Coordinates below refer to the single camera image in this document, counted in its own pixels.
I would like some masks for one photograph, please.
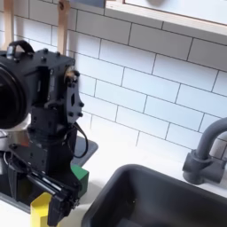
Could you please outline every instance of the black faucet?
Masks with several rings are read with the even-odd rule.
[[[184,166],[184,179],[191,184],[203,184],[204,180],[220,183],[226,160],[217,160],[209,155],[215,139],[227,131],[227,118],[211,124],[203,133],[198,148],[188,153]]]

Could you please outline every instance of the green object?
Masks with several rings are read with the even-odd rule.
[[[79,192],[79,198],[81,198],[87,191],[89,185],[89,171],[77,166],[72,165],[71,170],[78,180],[82,183],[82,190]]]

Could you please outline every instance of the camera lens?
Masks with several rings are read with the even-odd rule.
[[[12,94],[7,85],[0,83],[0,119],[6,119],[13,111]]]
[[[0,67],[0,129],[11,129],[27,116],[27,93],[19,77]]]

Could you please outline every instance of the countertop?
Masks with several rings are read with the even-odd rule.
[[[91,133],[89,138],[98,142],[99,145],[96,153],[83,166],[84,169],[90,172],[89,188],[81,199],[81,205],[73,210],[68,218],[62,221],[62,227],[81,226],[81,220],[91,203],[98,196],[114,171],[120,166],[139,164],[184,181],[182,177],[183,163],[157,155],[157,151],[153,154],[152,152],[139,150],[135,147],[113,145],[95,138]],[[227,171],[220,184],[205,183],[200,188],[227,198]],[[7,223],[7,227],[30,227],[30,215],[1,200],[0,214],[1,226],[3,226],[2,223]]]

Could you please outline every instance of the kitchen sink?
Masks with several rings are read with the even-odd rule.
[[[227,199],[138,165],[119,168],[82,227],[226,227]]]

